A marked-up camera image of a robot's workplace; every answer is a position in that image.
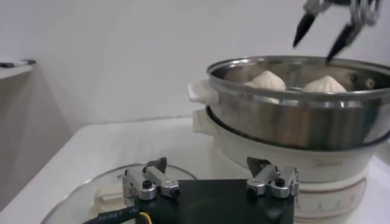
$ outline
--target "robotic arm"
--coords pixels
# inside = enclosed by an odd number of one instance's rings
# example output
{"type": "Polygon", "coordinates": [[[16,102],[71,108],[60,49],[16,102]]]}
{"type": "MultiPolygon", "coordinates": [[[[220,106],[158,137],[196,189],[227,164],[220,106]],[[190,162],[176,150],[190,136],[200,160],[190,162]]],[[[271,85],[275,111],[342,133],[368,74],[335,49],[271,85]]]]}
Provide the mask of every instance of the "robotic arm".
{"type": "Polygon", "coordinates": [[[308,32],[316,17],[333,5],[349,7],[350,21],[344,26],[327,55],[326,62],[350,46],[365,26],[374,26],[379,19],[383,0],[307,0],[303,9],[305,14],[300,20],[293,47],[296,47],[308,32]]]}

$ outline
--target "white plastic handle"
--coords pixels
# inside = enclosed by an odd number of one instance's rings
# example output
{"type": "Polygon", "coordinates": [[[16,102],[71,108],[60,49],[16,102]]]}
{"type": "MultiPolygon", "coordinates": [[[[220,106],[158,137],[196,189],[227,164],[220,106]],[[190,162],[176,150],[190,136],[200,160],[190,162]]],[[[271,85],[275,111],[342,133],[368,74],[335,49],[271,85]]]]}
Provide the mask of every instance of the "white plastic handle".
{"type": "Polygon", "coordinates": [[[216,105],[219,103],[218,92],[213,89],[208,80],[201,80],[187,85],[188,96],[191,102],[204,105],[216,105]]]}

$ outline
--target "yellow wire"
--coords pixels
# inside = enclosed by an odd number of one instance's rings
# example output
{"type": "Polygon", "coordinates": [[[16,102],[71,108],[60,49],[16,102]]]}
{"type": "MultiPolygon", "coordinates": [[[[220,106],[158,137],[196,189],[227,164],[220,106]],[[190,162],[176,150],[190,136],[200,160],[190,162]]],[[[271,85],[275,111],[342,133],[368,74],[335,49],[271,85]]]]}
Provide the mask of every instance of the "yellow wire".
{"type": "Polygon", "coordinates": [[[148,213],[145,213],[145,212],[140,212],[140,215],[142,215],[143,217],[145,217],[145,219],[147,220],[147,223],[148,224],[153,224],[152,223],[152,219],[150,217],[150,215],[148,213]]]}

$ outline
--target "steamed bun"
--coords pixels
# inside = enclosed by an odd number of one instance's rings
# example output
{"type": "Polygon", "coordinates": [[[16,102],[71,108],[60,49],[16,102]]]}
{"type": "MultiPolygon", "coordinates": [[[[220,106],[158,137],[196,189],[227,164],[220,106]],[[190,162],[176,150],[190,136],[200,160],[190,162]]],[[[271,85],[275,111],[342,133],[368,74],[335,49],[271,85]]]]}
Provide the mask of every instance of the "steamed bun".
{"type": "Polygon", "coordinates": [[[244,85],[253,88],[286,90],[284,81],[270,71],[265,71],[244,85]]]}
{"type": "Polygon", "coordinates": [[[303,92],[308,93],[346,93],[347,90],[329,75],[307,84],[303,92]]]}

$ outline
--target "stainless steel pot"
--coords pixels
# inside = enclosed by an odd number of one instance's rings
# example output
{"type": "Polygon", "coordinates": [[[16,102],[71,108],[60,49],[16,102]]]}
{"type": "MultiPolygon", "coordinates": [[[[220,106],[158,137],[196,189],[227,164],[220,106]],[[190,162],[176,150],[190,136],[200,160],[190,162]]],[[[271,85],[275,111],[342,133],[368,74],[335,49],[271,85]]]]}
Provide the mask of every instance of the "stainless steel pot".
{"type": "Polygon", "coordinates": [[[312,151],[370,147],[390,137],[390,68],[320,57],[249,57],[211,65],[209,81],[188,85],[190,100],[208,105],[224,128],[265,144],[312,151]],[[287,91],[243,83],[264,70],[284,80],[287,91]],[[325,75],[347,93],[303,93],[325,75]]]}

